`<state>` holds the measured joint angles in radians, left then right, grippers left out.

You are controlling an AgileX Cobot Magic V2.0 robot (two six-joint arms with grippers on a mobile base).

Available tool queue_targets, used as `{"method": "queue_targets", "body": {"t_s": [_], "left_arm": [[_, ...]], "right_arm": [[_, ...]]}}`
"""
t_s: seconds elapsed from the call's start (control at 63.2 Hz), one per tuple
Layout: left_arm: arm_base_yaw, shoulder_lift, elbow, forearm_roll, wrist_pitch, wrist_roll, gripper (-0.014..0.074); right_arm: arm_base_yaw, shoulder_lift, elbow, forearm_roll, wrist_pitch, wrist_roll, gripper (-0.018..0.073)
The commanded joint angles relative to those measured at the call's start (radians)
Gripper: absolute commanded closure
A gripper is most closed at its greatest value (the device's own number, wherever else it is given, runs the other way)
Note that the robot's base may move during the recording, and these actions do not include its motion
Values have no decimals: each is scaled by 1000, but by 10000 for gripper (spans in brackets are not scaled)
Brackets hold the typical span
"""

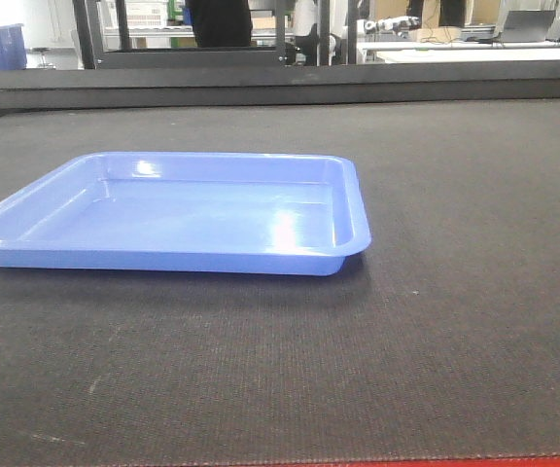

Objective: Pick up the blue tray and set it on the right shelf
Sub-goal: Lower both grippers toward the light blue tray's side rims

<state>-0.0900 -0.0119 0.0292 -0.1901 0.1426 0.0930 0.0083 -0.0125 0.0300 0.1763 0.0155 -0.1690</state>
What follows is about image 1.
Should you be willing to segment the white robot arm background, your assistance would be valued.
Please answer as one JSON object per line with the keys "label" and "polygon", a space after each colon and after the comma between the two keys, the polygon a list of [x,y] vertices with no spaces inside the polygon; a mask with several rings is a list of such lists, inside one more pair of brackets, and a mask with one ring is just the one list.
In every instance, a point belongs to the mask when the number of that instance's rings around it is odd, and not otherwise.
{"label": "white robot arm background", "polygon": [[410,30],[419,29],[422,20],[414,16],[400,16],[394,18],[381,18],[377,20],[366,20],[363,30],[365,34],[394,33],[403,34]]}

